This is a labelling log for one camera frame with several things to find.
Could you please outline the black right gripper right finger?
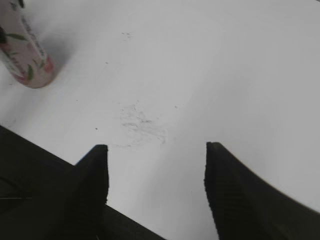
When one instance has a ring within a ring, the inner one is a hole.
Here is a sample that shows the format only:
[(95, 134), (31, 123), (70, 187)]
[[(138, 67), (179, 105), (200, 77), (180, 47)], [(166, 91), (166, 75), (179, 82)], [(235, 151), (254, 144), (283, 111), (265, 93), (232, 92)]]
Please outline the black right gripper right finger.
[(220, 240), (318, 240), (319, 212), (261, 179), (219, 142), (206, 143), (204, 188)]

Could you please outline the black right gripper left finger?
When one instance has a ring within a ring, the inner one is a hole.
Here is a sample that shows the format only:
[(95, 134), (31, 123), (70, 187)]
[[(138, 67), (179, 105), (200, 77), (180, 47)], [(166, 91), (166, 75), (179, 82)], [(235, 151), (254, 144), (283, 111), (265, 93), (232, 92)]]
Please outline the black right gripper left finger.
[(49, 240), (104, 240), (108, 147), (95, 145), (50, 191)]

